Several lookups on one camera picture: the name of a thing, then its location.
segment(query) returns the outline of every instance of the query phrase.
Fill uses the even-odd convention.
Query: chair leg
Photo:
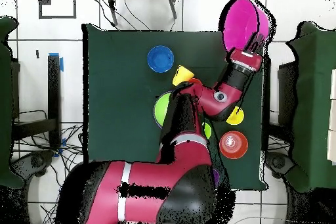
[[[174,6],[174,3],[176,0],[168,0],[168,1],[171,6],[171,12],[173,13],[173,17],[174,19],[177,19],[177,14],[176,14],[175,6]]]
[[[115,7],[114,7],[114,0],[108,0],[108,5],[110,6],[111,14],[112,14],[112,20],[114,25],[118,25],[117,17],[116,17],[116,12],[115,12]]]

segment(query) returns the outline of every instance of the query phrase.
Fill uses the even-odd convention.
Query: white tiled floor
[[[16,30],[9,35],[9,46],[21,63],[20,111],[47,111],[47,55],[59,53],[64,58],[62,80],[62,128],[79,125],[83,121],[83,70],[82,70],[82,23],[91,23],[105,30],[112,30],[108,7],[101,2],[102,9],[94,0],[76,0],[77,19],[39,20],[37,0],[1,0],[0,15],[18,19],[18,42]],[[278,110],[278,66],[294,60],[293,53],[283,41],[293,39],[299,22],[313,20],[327,29],[336,27],[335,0],[259,0],[275,16],[276,35],[268,48],[272,60],[270,109]],[[217,31],[219,15],[229,0],[177,0],[175,8],[178,18],[173,31]],[[126,0],[132,13],[151,30],[170,30],[174,23],[168,0]],[[52,0],[51,6],[43,6],[43,15],[71,15],[72,0]],[[136,29],[146,30],[127,10],[124,0],[117,0],[117,12],[124,16]],[[117,14],[117,27],[121,30],[133,28]],[[36,120],[43,114],[23,114],[21,120]],[[270,113],[272,122],[278,121],[277,113]],[[68,143],[80,146],[75,138]],[[20,145],[20,150],[30,146]],[[52,166],[58,173],[58,182],[64,181],[64,165],[60,158],[54,158]],[[33,178],[29,193],[29,209],[32,224],[42,224],[46,210],[54,207],[59,186],[56,174],[48,168],[47,174]],[[238,191],[234,216],[229,224],[284,224],[287,198],[281,180],[264,170],[268,190],[264,192]]]

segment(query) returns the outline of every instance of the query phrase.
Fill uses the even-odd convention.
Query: blue bowl
[[[148,53],[147,61],[153,71],[167,72],[174,64],[174,54],[166,46],[155,46]]]

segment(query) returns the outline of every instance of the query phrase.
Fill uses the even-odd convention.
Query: purple object
[[[216,187],[218,187],[220,175],[216,169],[213,169],[213,178],[215,179]]]

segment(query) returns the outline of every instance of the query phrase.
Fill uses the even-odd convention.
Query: table surface
[[[154,162],[161,129],[153,117],[157,98],[174,88],[173,76],[183,65],[212,86],[226,63],[218,32],[102,31],[87,24],[89,55],[89,159]],[[167,46],[173,67],[155,73],[147,64],[152,47]],[[241,131],[249,148],[239,160],[220,154],[233,189],[263,190],[259,180],[261,155],[262,73],[256,74],[244,98],[244,121],[237,126],[213,122],[220,139],[230,130]],[[217,148],[215,136],[210,143]]]

